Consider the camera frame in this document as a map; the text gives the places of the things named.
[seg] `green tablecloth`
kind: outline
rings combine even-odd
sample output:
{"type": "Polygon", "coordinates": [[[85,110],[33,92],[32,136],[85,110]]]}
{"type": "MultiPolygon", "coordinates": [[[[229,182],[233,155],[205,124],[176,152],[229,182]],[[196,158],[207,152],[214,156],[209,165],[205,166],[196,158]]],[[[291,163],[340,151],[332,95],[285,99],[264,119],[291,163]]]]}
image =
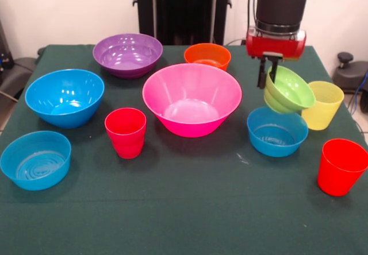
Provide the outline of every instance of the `green tablecloth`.
{"type": "MultiPolygon", "coordinates": [[[[240,83],[240,107],[211,135],[187,139],[167,131],[145,107],[141,79],[102,71],[92,45],[51,45],[29,83],[63,68],[102,76],[106,91],[85,126],[63,130],[40,120],[21,97],[0,151],[36,130],[63,133],[72,143],[66,178],[45,191],[28,192],[0,174],[0,254],[368,254],[368,180],[363,175],[342,198],[316,184],[320,152],[329,138],[365,146],[345,106],[330,127],[310,132],[290,157],[256,152],[246,119],[263,106],[256,88],[257,60],[245,47],[229,47],[228,72],[240,83]],[[104,118],[113,109],[137,107],[148,118],[142,154],[115,154],[104,118]]],[[[183,62],[185,47],[165,47],[156,69],[183,62]]],[[[330,80],[315,50],[284,63],[307,82],[330,80]]]]}

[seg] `red robot arm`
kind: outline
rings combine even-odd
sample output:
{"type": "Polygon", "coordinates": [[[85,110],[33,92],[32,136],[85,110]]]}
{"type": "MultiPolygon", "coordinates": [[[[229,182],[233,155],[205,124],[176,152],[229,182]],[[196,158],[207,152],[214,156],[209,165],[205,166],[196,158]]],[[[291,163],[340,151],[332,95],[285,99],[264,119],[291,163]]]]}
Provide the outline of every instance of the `red robot arm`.
{"type": "Polygon", "coordinates": [[[266,81],[265,61],[273,63],[272,80],[279,60],[298,60],[305,47],[306,33],[300,30],[306,0],[258,0],[256,24],[248,28],[247,52],[261,60],[258,87],[266,81]]]}

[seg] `purple bowl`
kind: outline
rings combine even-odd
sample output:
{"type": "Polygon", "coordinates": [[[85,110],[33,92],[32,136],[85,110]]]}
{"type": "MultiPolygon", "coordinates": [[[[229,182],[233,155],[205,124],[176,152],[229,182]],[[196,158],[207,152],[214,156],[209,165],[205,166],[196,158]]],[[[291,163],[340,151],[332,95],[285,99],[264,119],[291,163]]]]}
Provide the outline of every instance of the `purple bowl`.
{"type": "Polygon", "coordinates": [[[149,35],[119,34],[100,41],[93,57],[112,75],[132,79],[150,72],[162,50],[161,42],[149,35]]]}

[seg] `blue cable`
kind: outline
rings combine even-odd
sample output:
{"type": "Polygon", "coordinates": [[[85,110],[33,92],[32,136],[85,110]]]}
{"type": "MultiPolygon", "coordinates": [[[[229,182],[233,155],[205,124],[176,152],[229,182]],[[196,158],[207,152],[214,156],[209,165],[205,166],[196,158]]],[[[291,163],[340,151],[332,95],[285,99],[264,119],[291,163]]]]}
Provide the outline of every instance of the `blue cable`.
{"type": "Polygon", "coordinates": [[[358,94],[359,94],[359,90],[361,90],[361,88],[364,86],[365,82],[367,81],[368,78],[368,71],[366,72],[366,75],[364,76],[361,84],[359,85],[359,87],[356,89],[355,94],[354,94],[354,110],[352,111],[351,115],[353,115],[358,107],[358,94]]]}

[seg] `yellow cup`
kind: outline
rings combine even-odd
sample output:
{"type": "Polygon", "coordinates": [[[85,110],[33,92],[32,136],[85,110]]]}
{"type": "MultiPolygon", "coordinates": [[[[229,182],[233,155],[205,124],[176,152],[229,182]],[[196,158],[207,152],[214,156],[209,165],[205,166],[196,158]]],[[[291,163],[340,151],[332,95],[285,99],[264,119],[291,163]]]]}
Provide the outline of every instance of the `yellow cup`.
{"type": "Polygon", "coordinates": [[[308,84],[316,97],[316,103],[301,112],[308,128],[324,130],[331,123],[344,100],[344,92],[335,84],[315,81],[308,84]]]}

